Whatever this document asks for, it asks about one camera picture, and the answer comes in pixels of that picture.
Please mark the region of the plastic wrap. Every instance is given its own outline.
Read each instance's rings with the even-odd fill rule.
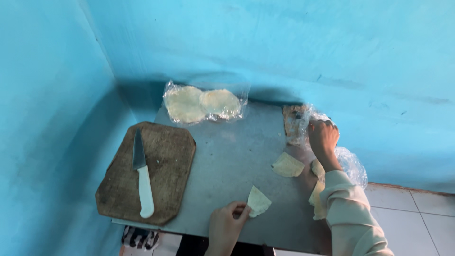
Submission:
[[[246,117],[250,84],[194,82],[166,84],[163,105],[170,120],[181,127],[205,120],[234,122]]]
[[[335,147],[335,156],[351,182],[359,185],[362,189],[366,189],[368,185],[367,172],[359,158],[344,147]]]
[[[327,121],[330,118],[327,117],[324,113],[317,110],[313,104],[305,104],[299,108],[300,111],[297,111],[295,114],[295,119],[293,118],[289,122],[291,122],[290,126],[293,129],[298,130],[298,135],[295,136],[287,136],[288,143],[291,145],[299,146],[306,150],[311,150],[310,141],[308,138],[308,125],[310,120],[323,120]]]
[[[317,110],[312,104],[305,104],[299,107],[299,111],[294,116],[295,118],[290,122],[292,124],[291,126],[298,127],[298,137],[287,137],[288,143],[308,151],[312,151],[308,137],[308,124],[310,120],[330,120],[332,124],[335,125],[327,115]],[[343,168],[343,171],[349,176],[351,182],[361,186],[362,189],[365,189],[368,185],[368,177],[365,167],[362,165],[359,158],[347,148],[343,147],[335,147],[335,156]]]

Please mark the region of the beige sleeve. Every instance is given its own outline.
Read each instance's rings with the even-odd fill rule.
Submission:
[[[363,189],[343,171],[325,174],[322,208],[332,231],[333,256],[393,256],[379,224],[370,213]]]

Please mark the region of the table top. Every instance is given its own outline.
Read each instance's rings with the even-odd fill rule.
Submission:
[[[177,126],[164,107],[155,123]],[[314,207],[308,202],[317,181],[310,170],[314,154],[286,144],[280,107],[251,102],[242,120],[204,121],[186,129],[197,147],[177,217],[164,226],[112,222],[207,237],[213,210],[234,200],[246,202],[254,185],[272,205],[246,222],[238,241],[331,255],[330,230],[325,220],[313,220]],[[271,164],[283,151],[305,164],[299,177],[286,178],[272,171]]]

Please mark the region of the folded dough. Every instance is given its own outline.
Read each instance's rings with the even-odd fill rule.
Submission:
[[[272,204],[261,191],[259,191],[255,186],[251,188],[250,195],[248,196],[248,203],[251,207],[250,217],[254,218],[259,214],[264,213]]]
[[[318,177],[319,181],[325,182],[325,170],[318,159],[311,163],[311,170]]]
[[[316,186],[313,189],[313,192],[311,193],[310,199],[308,200],[308,202],[310,202],[310,204],[314,206],[313,220],[322,220],[325,219],[325,217],[327,216],[327,213],[322,208],[320,198],[320,194],[324,189],[325,184],[318,180],[316,182]]]
[[[272,170],[283,177],[297,177],[302,173],[304,167],[304,163],[286,152],[283,152],[277,161],[272,164]]]
[[[182,123],[202,120],[206,114],[199,103],[201,94],[202,91],[193,86],[183,86],[168,91],[163,98],[169,116]]]
[[[240,101],[226,89],[203,92],[199,102],[207,114],[218,115],[224,119],[230,119],[240,112]]]

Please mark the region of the striped cloth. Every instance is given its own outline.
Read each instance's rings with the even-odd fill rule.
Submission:
[[[152,230],[140,229],[132,226],[125,226],[121,243],[126,247],[153,250],[158,246],[159,233]]]

